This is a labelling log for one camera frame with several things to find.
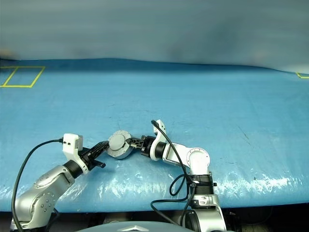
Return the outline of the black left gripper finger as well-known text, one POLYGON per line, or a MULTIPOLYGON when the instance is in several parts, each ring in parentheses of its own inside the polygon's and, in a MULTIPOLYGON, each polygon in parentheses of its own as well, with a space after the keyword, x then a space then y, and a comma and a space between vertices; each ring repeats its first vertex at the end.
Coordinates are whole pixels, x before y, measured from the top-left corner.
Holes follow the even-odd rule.
POLYGON ((109 145, 98 145, 94 146, 90 150, 90 158, 96 159, 101 153, 106 151, 109 148, 109 145))
POLYGON ((99 143, 97 143, 94 147, 92 147, 89 152, 91 154, 101 154, 102 152, 104 152, 105 150, 107 150, 109 147, 109 141, 101 141, 99 143))

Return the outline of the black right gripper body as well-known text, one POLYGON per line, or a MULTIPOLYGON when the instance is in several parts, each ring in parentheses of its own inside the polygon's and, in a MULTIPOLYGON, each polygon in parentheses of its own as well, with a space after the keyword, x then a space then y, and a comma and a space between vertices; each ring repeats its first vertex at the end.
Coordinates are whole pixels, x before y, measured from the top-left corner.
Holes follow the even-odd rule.
POLYGON ((149 156, 151 145, 154 142, 155 137, 143 135, 141 137, 141 139, 143 141, 143 144, 142 144, 142 147, 141 147, 141 154, 144 155, 144 156, 149 156))

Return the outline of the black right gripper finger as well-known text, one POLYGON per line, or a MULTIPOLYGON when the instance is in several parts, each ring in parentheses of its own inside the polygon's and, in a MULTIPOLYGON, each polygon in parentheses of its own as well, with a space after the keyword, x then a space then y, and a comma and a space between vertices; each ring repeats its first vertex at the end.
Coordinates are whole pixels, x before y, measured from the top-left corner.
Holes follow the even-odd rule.
POLYGON ((136 149, 142 149, 143 144, 144 144, 143 139, 139 139, 139 138, 135 138, 135 137, 127 138, 126 142, 129 144, 129 146, 136 148, 136 149))

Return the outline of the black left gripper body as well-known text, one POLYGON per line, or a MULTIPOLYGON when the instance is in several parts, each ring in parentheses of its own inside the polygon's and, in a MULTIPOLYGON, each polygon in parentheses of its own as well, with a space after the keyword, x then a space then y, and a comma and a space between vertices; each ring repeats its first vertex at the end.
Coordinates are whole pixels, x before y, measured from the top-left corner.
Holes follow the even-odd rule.
POLYGON ((80 158, 86 164, 89 171, 91 171, 95 167, 104 168, 106 166, 105 163, 101 161, 97 161, 96 159, 90 158, 90 148, 84 147, 82 151, 80 151, 80 158))

